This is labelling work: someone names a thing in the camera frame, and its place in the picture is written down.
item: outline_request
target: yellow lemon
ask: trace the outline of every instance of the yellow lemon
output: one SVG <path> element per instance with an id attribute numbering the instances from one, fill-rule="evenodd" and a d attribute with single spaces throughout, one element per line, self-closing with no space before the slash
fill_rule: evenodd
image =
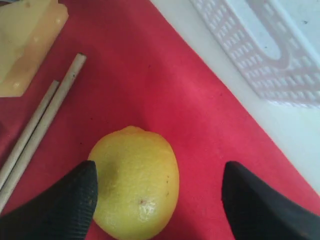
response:
<path id="1" fill-rule="evenodd" d="M 92 149 L 98 175 L 95 222 L 118 240 L 148 240 L 169 222 L 179 194 L 179 171 L 160 135 L 129 126 Z"/>

